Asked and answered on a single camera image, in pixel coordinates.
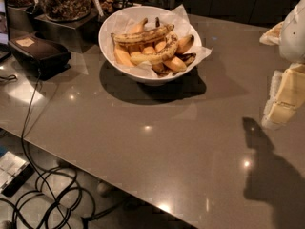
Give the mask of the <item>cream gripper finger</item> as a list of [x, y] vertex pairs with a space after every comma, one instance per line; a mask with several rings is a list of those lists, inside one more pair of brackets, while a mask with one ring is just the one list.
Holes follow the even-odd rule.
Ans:
[[273, 26], [271, 29], [261, 35], [261, 37], [259, 38], [259, 42], [269, 46], [278, 45], [280, 41], [280, 33], [282, 26], [282, 22]]
[[298, 108], [305, 103], [305, 65], [292, 63], [284, 72], [275, 71], [272, 77], [269, 100], [261, 124], [276, 130], [287, 124]]

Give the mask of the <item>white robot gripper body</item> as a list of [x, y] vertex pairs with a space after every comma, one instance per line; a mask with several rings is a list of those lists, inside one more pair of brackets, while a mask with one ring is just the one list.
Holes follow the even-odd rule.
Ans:
[[305, 0], [300, 0], [283, 22], [279, 53], [290, 62], [305, 62]]

